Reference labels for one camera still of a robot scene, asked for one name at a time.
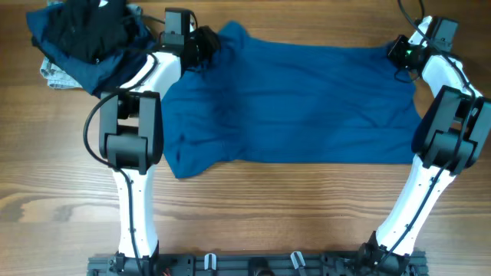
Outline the teal blue polo shirt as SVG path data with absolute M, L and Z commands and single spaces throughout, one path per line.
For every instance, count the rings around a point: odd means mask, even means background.
M 235 21 L 211 63 L 162 100 L 163 155 L 189 178 L 220 162 L 407 164 L 420 123 L 415 87 L 387 47 L 283 44 Z

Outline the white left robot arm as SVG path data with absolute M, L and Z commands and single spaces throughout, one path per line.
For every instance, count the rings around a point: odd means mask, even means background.
M 114 171 L 120 205 L 120 271 L 147 270 L 158 255 L 153 222 L 153 177 L 163 155 L 161 100 L 187 69 L 195 69 L 220 49 L 208 26 L 186 37 L 166 34 L 158 48 L 144 52 L 139 71 L 113 92 L 103 92 L 99 150 Z

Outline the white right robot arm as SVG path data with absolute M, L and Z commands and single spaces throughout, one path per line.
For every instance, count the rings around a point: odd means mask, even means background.
M 427 16 L 411 24 L 414 33 L 400 36 L 388 57 L 417 72 L 434 100 L 414 134 L 406 184 L 375 232 L 376 246 L 385 258 L 413 253 L 441 192 L 476 162 L 490 132 L 490 100 L 471 84 L 462 62 L 450 53 L 457 21 Z

